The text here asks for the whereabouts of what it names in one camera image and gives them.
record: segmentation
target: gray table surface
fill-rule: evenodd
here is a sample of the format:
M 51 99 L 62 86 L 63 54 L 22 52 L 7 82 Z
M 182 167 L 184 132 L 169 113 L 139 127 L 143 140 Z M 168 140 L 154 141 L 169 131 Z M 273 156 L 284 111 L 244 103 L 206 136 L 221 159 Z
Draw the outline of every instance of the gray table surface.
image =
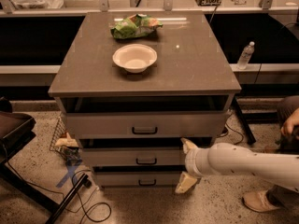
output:
M 144 14 L 160 19 L 164 26 L 144 38 L 116 40 L 110 27 L 132 13 L 88 13 L 50 87 L 50 96 L 201 95 L 240 91 L 201 11 Z M 118 67 L 112 55 L 129 44 L 155 49 L 156 63 L 141 74 L 128 74 Z

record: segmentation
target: person's hand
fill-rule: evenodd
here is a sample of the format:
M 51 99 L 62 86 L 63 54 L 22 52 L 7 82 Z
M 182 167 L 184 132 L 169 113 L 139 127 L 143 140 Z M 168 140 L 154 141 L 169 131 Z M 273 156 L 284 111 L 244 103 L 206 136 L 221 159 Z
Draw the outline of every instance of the person's hand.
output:
M 284 122 L 284 124 L 281 127 L 281 133 L 282 135 L 286 137 L 292 136 L 292 131 L 295 126 L 299 126 L 299 108 L 297 108 Z M 296 129 L 295 136 L 297 139 L 299 139 L 299 129 Z

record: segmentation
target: pants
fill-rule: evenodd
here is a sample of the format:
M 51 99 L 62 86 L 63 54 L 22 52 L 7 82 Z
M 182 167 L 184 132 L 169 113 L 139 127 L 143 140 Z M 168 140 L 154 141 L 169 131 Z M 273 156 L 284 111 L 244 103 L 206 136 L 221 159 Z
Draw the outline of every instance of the pants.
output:
M 299 108 L 299 95 L 287 97 L 278 104 L 278 122 L 280 127 L 282 127 L 284 121 L 297 108 Z M 284 136 L 281 136 L 280 152 L 285 154 L 299 154 L 299 140 L 288 140 Z M 270 201 L 271 199 L 277 200 L 287 208 L 299 205 L 299 193 L 277 185 L 268 191 L 268 195 Z

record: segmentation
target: green snack bag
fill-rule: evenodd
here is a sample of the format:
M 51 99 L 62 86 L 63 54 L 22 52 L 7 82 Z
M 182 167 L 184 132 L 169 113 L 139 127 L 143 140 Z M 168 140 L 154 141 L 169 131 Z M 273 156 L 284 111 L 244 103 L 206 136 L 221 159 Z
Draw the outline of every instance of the green snack bag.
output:
M 147 36 L 162 26 L 160 21 L 151 16 L 135 14 L 119 21 L 111 28 L 111 33 L 116 39 L 138 38 Z

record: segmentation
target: white bowl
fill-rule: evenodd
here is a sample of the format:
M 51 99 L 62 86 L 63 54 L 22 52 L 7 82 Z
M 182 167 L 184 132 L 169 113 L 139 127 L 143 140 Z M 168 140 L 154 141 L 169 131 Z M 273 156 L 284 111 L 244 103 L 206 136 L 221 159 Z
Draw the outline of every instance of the white bowl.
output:
M 113 62 L 130 73 L 140 73 L 154 64 L 157 52 L 145 45 L 132 44 L 124 46 L 113 54 Z

